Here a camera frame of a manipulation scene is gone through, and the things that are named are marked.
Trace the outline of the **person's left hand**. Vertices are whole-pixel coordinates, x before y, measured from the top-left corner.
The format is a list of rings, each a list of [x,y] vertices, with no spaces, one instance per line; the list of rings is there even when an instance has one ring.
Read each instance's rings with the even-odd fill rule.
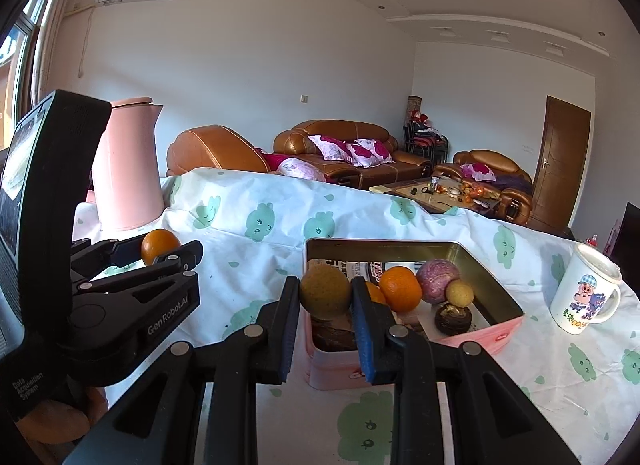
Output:
[[[62,445],[79,439],[84,437],[108,410],[103,388],[90,387],[87,390],[87,399],[87,412],[54,400],[42,401],[15,425],[25,438],[46,445]]]

